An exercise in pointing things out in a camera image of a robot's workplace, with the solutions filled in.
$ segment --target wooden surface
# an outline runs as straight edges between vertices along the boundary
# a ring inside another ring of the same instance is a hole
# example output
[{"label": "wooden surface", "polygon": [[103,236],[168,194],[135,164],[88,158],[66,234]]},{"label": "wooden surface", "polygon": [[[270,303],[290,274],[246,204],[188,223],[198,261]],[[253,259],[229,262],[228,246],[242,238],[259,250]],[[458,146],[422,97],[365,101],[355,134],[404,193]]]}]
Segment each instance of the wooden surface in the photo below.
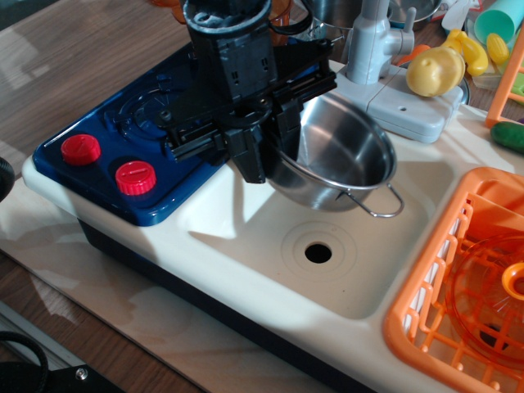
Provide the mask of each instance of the wooden surface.
[{"label": "wooden surface", "polygon": [[[417,32],[417,43],[444,39],[438,23]],[[0,156],[19,174],[41,141],[186,42],[187,31],[168,10],[143,0],[59,0],[3,30]],[[471,89],[471,105],[487,110],[493,92]],[[522,108],[509,110],[514,117]],[[0,300],[125,391],[201,391],[4,254]],[[0,352],[0,359],[7,357]]]}]

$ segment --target yellow plastic fruit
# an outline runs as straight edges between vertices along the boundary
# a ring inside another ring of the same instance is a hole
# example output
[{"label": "yellow plastic fruit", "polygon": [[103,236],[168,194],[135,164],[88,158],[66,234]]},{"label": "yellow plastic fruit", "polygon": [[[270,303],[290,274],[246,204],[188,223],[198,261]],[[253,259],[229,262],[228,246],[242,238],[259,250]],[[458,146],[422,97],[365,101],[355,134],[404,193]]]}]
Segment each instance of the yellow plastic fruit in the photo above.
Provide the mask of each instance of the yellow plastic fruit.
[{"label": "yellow plastic fruit", "polygon": [[460,34],[459,29],[453,29],[449,32],[448,37],[442,43],[442,47],[450,47],[454,49],[459,55],[462,55],[462,44],[458,40]]},{"label": "yellow plastic fruit", "polygon": [[464,76],[464,59],[450,47],[433,47],[411,61],[406,73],[409,88],[419,96],[441,96]]},{"label": "yellow plastic fruit", "polygon": [[464,60],[468,64],[468,74],[471,76],[484,74],[489,65],[488,55],[484,48],[477,41],[469,38],[463,31],[457,35],[457,40],[462,44]]},{"label": "yellow plastic fruit", "polygon": [[491,33],[488,35],[486,46],[488,47],[488,55],[490,55],[490,59],[497,66],[500,66],[509,58],[508,45],[506,45],[506,42],[497,33]]}]

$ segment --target stove burner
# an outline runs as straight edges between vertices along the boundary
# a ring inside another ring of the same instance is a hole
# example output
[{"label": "stove burner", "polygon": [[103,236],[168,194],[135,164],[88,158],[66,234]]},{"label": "stove burner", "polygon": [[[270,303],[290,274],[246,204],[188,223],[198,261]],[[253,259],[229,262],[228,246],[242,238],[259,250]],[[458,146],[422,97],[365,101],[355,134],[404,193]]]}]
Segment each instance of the stove burner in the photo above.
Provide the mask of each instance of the stove burner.
[{"label": "stove burner", "polygon": [[167,134],[159,129],[154,119],[158,112],[176,100],[180,91],[163,91],[153,88],[131,97],[120,109],[113,121],[126,140],[148,150],[164,151]]}]

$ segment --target red stove knob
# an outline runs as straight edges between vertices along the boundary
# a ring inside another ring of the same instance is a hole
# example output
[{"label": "red stove knob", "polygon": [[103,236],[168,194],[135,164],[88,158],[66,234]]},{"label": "red stove knob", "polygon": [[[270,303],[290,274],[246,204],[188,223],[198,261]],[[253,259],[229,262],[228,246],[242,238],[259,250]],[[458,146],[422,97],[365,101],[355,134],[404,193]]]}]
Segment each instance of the red stove knob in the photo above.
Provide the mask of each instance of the red stove knob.
[{"label": "red stove knob", "polygon": [[155,169],[145,161],[130,161],[116,170],[115,180],[123,194],[142,195],[155,187]]},{"label": "red stove knob", "polygon": [[98,140],[86,133],[67,138],[60,150],[64,161],[74,166],[92,164],[102,153]]}]

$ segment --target pot handle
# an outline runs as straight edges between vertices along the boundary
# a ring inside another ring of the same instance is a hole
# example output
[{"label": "pot handle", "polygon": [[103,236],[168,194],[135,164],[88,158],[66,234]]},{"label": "pot handle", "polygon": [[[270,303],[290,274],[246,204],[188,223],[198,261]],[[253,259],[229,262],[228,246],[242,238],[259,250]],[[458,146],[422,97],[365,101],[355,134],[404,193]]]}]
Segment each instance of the pot handle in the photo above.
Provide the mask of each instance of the pot handle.
[{"label": "pot handle", "polygon": [[404,209],[404,200],[402,199],[402,197],[400,196],[400,194],[393,188],[393,186],[391,185],[391,183],[388,183],[387,184],[387,187],[391,190],[391,192],[393,192],[393,195],[395,195],[395,197],[400,201],[400,207],[394,211],[393,213],[376,213],[372,210],[370,210],[364,203],[362,203],[361,201],[359,201],[356,196],[353,196],[351,195],[350,192],[345,192],[345,194],[351,198],[351,200],[356,203],[357,205],[359,205],[362,209],[366,210],[370,215],[372,215],[373,217],[378,217],[378,218],[381,218],[381,219],[389,219],[391,217],[395,217],[396,215],[398,215],[403,209]]}]

